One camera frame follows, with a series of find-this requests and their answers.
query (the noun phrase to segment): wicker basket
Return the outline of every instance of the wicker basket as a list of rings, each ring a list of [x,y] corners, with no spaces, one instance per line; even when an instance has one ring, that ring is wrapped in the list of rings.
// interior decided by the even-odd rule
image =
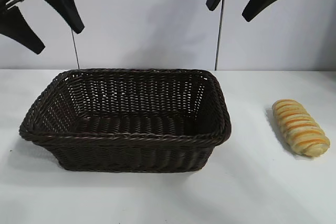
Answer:
[[[63,168],[101,172],[199,170],[230,133],[216,78],[181,69],[61,73],[20,126]]]

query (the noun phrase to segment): white table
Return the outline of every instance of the white table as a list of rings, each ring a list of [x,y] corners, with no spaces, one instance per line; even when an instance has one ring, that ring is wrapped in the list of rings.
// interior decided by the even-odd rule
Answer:
[[[23,141],[25,113],[59,72],[0,70],[1,224],[335,222],[336,72],[215,72],[232,137],[186,174],[68,172]],[[268,110],[284,98],[320,123],[332,142],[323,156],[295,156],[277,139]]]

